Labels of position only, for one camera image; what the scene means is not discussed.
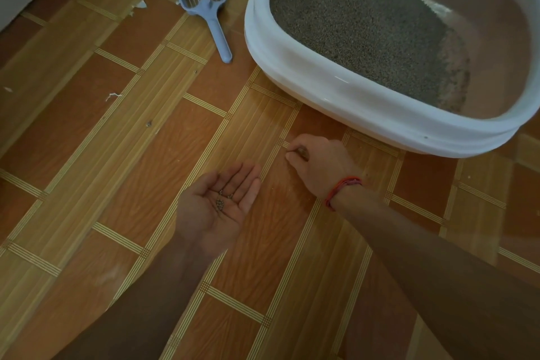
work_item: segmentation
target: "white litter box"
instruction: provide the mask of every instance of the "white litter box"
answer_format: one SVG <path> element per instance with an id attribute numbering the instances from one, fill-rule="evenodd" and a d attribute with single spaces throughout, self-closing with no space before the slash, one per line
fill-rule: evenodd
<path id="1" fill-rule="evenodd" d="M 540 0 L 424 0 L 469 52 L 464 107 L 453 114 L 341 67 L 286 34 L 269 0 L 249 0 L 247 47 L 284 91 L 375 138 L 464 158 L 509 140 L 540 107 Z"/>

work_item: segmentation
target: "finger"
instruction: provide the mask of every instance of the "finger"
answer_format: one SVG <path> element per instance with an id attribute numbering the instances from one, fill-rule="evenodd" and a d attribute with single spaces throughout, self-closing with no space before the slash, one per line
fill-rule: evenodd
<path id="1" fill-rule="evenodd" d="M 307 151 L 309 151 L 317 138 L 323 137 L 317 137 L 311 134 L 300 134 L 298 137 L 294 138 L 293 141 L 291 141 L 287 147 L 287 151 L 296 151 L 300 147 L 304 147 L 307 149 Z"/>
<path id="2" fill-rule="evenodd" d="M 206 174 L 202 174 L 199 179 L 193 182 L 193 184 L 190 185 L 188 190 L 195 195 L 204 195 L 206 191 L 208 191 L 209 188 L 211 188 L 216 183 L 217 180 L 217 171 L 206 172 Z"/>
<path id="3" fill-rule="evenodd" d="M 227 182 L 227 185 L 223 188 L 223 196 L 232 195 L 239 187 L 242 185 L 242 182 L 249 175 L 255 163 L 251 160 L 246 160 L 242 164 L 240 171 L 233 175 L 233 177 Z"/>
<path id="4" fill-rule="evenodd" d="M 304 177 L 307 174 L 307 162 L 294 151 L 285 154 L 285 159 L 291 164 L 300 177 Z"/>
<path id="5" fill-rule="evenodd" d="M 242 198 L 244 198 L 244 195 L 246 195 L 247 190 L 253 183 L 253 181 L 257 178 L 259 178 L 261 175 L 261 166 L 259 164 L 256 164 L 251 172 L 248 174 L 246 179 L 240 184 L 238 189 L 234 192 L 232 200 L 236 203 L 239 203 Z"/>
<path id="6" fill-rule="evenodd" d="M 214 184 L 212 187 L 212 191 L 219 192 L 222 190 L 227 182 L 233 177 L 234 174 L 239 172 L 240 168 L 242 168 L 242 163 L 240 161 L 234 162 L 231 166 L 229 166 L 225 171 L 219 174 L 218 182 Z"/>
<path id="7" fill-rule="evenodd" d="M 238 207 L 243 212 L 244 216 L 247 215 L 247 213 L 251 209 L 251 206 L 253 206 L 253 202 L 255 202 L 255 199 L 257 198 L 257 195 L 259 194 L 260 189 L 261 189 L 261 180 L 258 178 L 255 178 L 253 182 L 251 183 L 251 185 L 249 186 L 249 189 L 247 190 L 246 195 L 244 195 L 244 197 L 238 204 Z"/>

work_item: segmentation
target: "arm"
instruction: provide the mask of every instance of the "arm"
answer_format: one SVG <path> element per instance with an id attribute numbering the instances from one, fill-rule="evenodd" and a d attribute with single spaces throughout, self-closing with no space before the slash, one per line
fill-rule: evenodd
<path id="1" fill-rule="evenodd" d="M 287 159 L 325 198 L 341 178 L 361 175 L 338 141 L 301 135 Z M 460 359 L 540 358 L 540 291 L 391 210 L 363 186 L 347 186 L 332 207 L 368 241 L 442 346 Z"/>
<path id="2" fill-rule="evenodd" d="M 238 237 L 259 192 L 260 171 L 249 161 L 235 163 L 187 188 L 178 200 L 171 241 L 112 307 L 53 360 L 159 358 L 206 268 Z"/>

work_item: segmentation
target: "scoop handle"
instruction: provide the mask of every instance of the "scoop handle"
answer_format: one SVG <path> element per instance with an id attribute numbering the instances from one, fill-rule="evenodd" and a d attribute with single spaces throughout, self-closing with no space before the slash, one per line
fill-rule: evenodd
<path id="1" fill-rule="evenodd" d="M 233 54 L 231 53 L 231 49 L 229 49 L 227 39 L 223 34 L 223 30 L 221 29 L 218 19 L 207 20 L 207 23 L 208 27 L 210 28 L 210 33 L 212 33 L 212 37 L 214 38 L 215 45 L 218 47 L 221 60 L 223 63 L 230 63 L 233 59 Z"/>

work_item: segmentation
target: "white debris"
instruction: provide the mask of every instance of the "white debris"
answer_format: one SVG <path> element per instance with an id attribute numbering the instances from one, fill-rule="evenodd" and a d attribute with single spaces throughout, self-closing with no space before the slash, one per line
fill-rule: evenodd
<path id="1" fill-rule="evenodd" d="M 133 7 L 138 7 L 139 9 L 146 9 L 146 2 L 144 0 L 141 0 L 139 3 L 137 3 L 135 6 Z"/>
<path id="2" fill-rule="evenodd" d="M 107 97 L 107 98 L 105 99 L 105 101 L 107 101 L 107 100 L 110 99 L 111 97 L 122 97 L 122 94 L 110 93 L 110 94 L 109 94 L 109 97 Z"/>

